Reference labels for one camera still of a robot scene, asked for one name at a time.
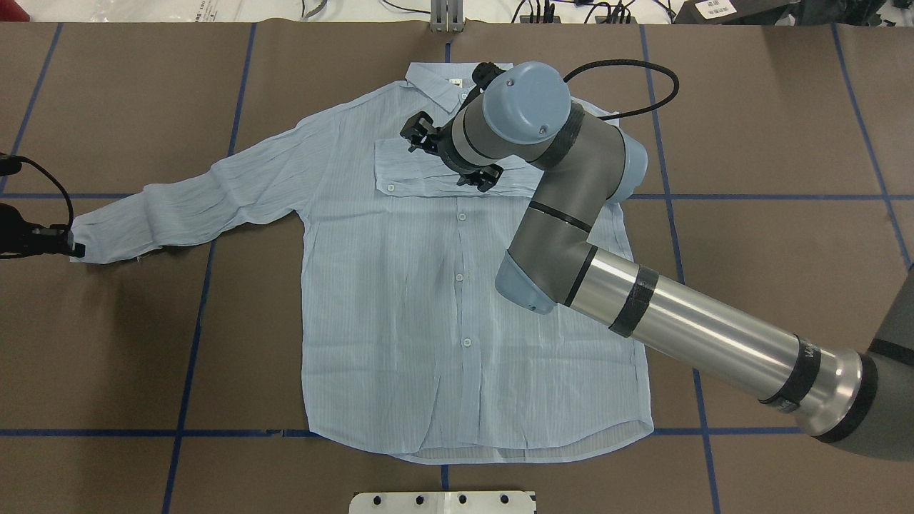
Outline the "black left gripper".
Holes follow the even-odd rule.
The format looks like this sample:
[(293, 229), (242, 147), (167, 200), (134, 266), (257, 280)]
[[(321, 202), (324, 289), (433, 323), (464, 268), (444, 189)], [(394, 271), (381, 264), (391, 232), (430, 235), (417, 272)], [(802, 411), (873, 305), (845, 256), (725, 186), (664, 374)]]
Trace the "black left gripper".
[(11, 205), (1, 205), (1, 258), (23, 259), (36, 255), (66, 255), (81, 259), (85, 245), (76, 243), (66, 224), (42, 226), (25, 221)]

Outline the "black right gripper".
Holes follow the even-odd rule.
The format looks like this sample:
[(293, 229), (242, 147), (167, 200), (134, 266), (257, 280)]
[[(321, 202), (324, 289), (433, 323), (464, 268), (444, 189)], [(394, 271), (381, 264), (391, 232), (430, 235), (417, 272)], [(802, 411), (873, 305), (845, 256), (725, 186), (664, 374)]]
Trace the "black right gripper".
[(408, 142), (408, 152), (421, 150), (437, 156), (444, 166), (457, 173), (457, 186), (471, 186), (480, 192), (489, 192), (503, 175), (503, 167), (495, 163), (477, 165), (460, 155), (453, 139), (453, 124), (436, 127), (431, 115), (419, 111), (403, 124), (399, 136)]

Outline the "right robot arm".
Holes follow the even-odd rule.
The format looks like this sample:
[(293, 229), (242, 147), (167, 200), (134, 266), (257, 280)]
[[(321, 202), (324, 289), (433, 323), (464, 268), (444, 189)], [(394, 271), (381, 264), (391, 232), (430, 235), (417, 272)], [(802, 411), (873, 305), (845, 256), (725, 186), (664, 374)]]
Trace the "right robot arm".
[(516, 156), (543, 175), (496, 276), (506, 299), (534, 313), (571, 307), (793, 416), (806, 435), (866, 458), (913, 455), (912, 276), (908, 274), (864, 352), (827, 351), (733, 306), (588, 242), (598, 212), (633, 194), (642, 144), (574, 101), (568, 82), (600, 67), (676, 73), (633, 59), (586, 63), (566, 75), (541, 62), (480, 63), (453, 117), (435, 126), (420, 111), (399, 133), (409, 151), (436, 156), (461, 186), (487, 192)]

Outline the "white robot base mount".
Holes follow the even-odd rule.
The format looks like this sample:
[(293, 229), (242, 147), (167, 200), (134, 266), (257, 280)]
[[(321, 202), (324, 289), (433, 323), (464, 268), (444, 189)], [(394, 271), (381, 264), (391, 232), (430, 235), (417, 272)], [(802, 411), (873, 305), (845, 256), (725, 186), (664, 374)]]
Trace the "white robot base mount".
[(354, 495), (349, 513), (536, 513), (534, 492), (480, 490)]

